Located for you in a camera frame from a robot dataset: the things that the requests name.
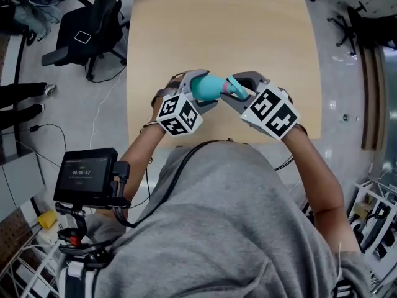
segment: black and white marker cube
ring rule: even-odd
[[[300,120],[300,114],[281,90],[270,82],[241,115],[247,124],[281,140]]]
[[[164,96],[157,116],[158,123],[172,136],[194,133],[203,119],[185,94]]]

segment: teal toy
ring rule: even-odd
[[[206,75],[192,80],[190,88],[194,99],[199,101],[214,101],[221,98],[221,93],[235,94],[240,99],[246,99],[248,93],[232,76],[229,81],[215,75]]]

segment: jeans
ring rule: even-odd
[[[16,6],[14,20],[25,24],[37,34],[37,38],[44,38],[47,34],[46,23],[39,20],[39,14],[52,24],[61,22],[61,12],[57,7],[37,7],[30,4]]]
[[[29,97],[44,94],[47,83],[11,84],[0,87],[0,108],[11,106]],[[42,112],[40,104],[34,104],[20,111],[0,111],[0,130],[4,130],[15,124],[33,119]]]

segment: wooden table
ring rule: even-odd
[[[262,73],[290,93],[310,138],[320,137],[319,64],[305,0],[135,0],[129,41],[130,142],[150,119],[156,91],[172,75],[197,68],[224,78],[241,71]],[[193,135],[166,135],[160,145],[271,140],[224,102],[203,118]]]

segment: person's right arm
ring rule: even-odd
[[[294,127],[282,139],[291,151],[301,176],[314,224],[333,253],[360,252],[359,245],[346,216],[341,185],[328,168],[307,135]]]

